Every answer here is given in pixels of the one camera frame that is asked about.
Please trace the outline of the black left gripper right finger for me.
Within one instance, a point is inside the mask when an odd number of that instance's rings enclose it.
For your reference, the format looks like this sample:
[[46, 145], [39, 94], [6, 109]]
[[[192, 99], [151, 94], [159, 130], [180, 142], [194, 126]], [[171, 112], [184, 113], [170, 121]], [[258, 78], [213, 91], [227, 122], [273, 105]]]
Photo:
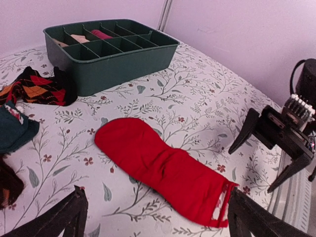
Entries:
[[309, 236], [269, 213], [238, 188], [231, 191], [228, 221], [232, 237]]

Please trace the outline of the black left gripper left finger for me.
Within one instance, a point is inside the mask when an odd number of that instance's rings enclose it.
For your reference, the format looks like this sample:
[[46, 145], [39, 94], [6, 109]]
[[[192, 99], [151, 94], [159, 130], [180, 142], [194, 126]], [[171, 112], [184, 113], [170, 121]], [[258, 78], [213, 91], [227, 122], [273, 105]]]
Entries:
[[4, 234], [4, 237], [82, 237], [88, 200], [84, 189], [75, 190], [34, 220]]

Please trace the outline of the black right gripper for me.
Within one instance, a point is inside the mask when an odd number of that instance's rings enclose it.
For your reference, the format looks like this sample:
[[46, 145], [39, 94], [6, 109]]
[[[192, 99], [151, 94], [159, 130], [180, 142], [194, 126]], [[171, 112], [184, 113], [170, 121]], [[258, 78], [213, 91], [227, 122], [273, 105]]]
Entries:
[[312, 138], [316, 131], [316, 111], [306, 98], [290, 97], [280, 112], [266, 106], [260, 115], [250, 108], [228, 153], [234, 153], [253, 131], [269, 149], [277, 145], [291, 158], [291, 164], [272, 182], [268, 193], [312, 163], [316, 146]]

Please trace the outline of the red sock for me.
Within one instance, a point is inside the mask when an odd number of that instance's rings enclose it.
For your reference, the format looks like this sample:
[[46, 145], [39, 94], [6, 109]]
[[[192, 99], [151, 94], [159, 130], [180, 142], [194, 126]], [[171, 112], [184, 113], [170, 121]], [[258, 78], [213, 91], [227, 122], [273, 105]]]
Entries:
[[117, 118], [95, 134], [95, 145], [119, 168], [154, 189], [184, 218], [206, 227], [228, 226], [228, 205], [237, 184], [167, 145], [139, 118]]

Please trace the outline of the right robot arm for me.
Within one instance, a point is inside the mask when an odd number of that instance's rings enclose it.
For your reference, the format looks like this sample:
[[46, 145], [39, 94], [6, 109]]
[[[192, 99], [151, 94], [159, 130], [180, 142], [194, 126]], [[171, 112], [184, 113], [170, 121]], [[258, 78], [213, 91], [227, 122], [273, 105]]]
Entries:
[[281, 112], [266, 106], [261, 113], [249, 109], [241, 131], [229, 148], [235, 152], [254, 135], [268, 149], [279, 146], [292, 159], [268, 188], [274, 191], [288, 178], [312, 162], [316, 151], [316, 61], [299, 61], [302, 67], [296, 86], [290, 86], [290, 97]]

